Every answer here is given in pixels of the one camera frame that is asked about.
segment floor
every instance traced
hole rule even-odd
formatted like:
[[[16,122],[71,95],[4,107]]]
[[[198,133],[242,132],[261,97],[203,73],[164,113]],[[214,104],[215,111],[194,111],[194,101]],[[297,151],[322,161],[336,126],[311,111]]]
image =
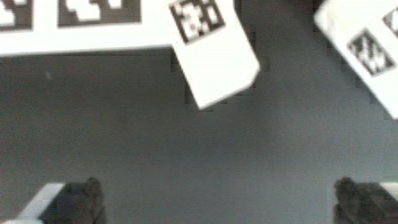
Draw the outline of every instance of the floor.
[[[0,220],[94,176],[110,224],[331,224],[334,181],[398,180],[398,124],[311,13],[244,2],[263,71],[206,111],[171,49],[0,59]]]

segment white paper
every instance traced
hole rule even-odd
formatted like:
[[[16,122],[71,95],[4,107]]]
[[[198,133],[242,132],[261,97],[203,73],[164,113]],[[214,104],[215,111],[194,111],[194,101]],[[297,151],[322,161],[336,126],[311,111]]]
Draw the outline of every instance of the white paper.
[[[166,2],[173,48],[198,106],[203,109],[253,85],[260,63],[231,7],[233,0],[203,0],[199,5],[190,0]],[[208,20],[199,24],[205,13],[208,13]],[[198,37],[198,30],[205,33],[201,37]]]
[[[0,56],[169,46],[160,0],[142,0],[141,2],[142,22],[73,28],[61,28],[57,25],[59,1],[34,0],[34,30],[0,31]],[[110,5],[118,7],[118,1],[109,1]],[[86,19],[96,17],[93,12],[82,13]]]
[[[398,119],[398,35],[391,28],[398,25],[398,13],[391,25],[384,18],[397,8],[397,0],[329,0],[315,15],[320,30],[395,119]]]

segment apriltag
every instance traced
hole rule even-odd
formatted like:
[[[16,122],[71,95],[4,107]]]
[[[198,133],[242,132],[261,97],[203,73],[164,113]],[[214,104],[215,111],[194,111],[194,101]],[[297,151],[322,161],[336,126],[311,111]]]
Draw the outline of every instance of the apriltag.
[[[199,109],[254,82],[260,62],[233,0],[166,0],[171,44]]]
[[[398,2],[329,0],[315,23],[398,119]]]

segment dark gray floor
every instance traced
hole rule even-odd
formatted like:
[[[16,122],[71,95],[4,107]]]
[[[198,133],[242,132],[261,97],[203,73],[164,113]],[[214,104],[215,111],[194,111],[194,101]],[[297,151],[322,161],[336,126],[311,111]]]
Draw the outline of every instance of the dark gray floor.
[[[2,59],[0,219],[46,182],[96,176],[110,224],[331,224],[336,179],[398,180],[397,122],[309,1],[242,13],[263,72],[214,111],[185,104],[171,49]]]

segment black square pattern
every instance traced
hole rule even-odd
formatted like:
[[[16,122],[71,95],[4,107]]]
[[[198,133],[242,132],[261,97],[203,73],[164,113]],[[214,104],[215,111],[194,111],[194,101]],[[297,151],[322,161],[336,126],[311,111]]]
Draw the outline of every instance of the black square pattern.
[[[32,30],[34,0],[0,0],[0,32]]]
[[[395,67],[395,62],[368,30],[349,43],[349,49],[372,76],[381,75]]]
[[[226,26],[215,0],[176,1],[171,4],[171,13],[185,44]]]

